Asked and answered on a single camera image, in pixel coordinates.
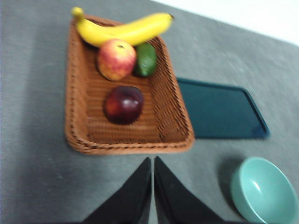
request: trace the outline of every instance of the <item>red apple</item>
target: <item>red apple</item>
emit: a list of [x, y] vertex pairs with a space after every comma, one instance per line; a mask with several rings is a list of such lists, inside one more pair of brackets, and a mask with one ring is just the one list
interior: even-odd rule
[[142, 112], [143, 94], [133, 86], [114, 88], [104, 102], [104, 113], [109, 121], [127, 125], [138, 119]]
[[125, 41], [112, 39], [99, 49], [98, 68], [111, 81], [119, 81], [131, 74], [135, 63], [136, 51]]

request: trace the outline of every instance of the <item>ceramic bowl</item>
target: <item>ceramic bowl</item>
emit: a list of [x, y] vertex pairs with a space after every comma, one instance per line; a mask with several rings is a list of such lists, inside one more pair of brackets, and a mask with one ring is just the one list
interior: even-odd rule
[[250, 222], [298, 222], [299, 202], [294, 188], [281, 170], [266, 159], [246, 159], [234, 173], [231, 194], [238, 211]]

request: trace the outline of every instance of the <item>dark teal tray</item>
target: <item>dark teal tray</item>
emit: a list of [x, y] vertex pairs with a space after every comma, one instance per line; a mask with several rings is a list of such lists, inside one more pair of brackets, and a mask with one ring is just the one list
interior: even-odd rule
[[249, 92], [178, 78], [196, 138], [265, 138], [269, 129]]

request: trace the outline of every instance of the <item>yellow banana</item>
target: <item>yellow banana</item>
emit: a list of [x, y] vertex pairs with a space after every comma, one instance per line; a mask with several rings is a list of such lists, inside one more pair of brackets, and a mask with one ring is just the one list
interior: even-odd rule
[[167, 13], [156, 13], [134, 22], [115, 26], [99, 26], [84, 18], [84, 11], [79, 7], [72, 9], [77, 30], [89, 44], [100, 47], [110, 39], [121, 39], [131, 45], [138, 45], [165, 32], [171, 25], [173, 17]]

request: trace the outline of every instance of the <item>brown woven basket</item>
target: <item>brown woven basket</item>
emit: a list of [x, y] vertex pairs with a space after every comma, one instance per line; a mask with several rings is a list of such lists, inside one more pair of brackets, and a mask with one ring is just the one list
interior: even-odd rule
[[[120, 23], [94, 16], [102, 25]], [[189, 149], [194, 133], [164, 41], [149, 41], [157, 52], [157, 67], [149, 78], [129, 76], [111, 82], [96, 66], [97, 48], [84, 42], [71, 22], [65, 105], [65, 134], [69, 144], [86, 154], [173, 153]], [[144, 95], [143, 111], [131, 125], [110, 123], [103, 100], [118, 85], [138, 87]]]

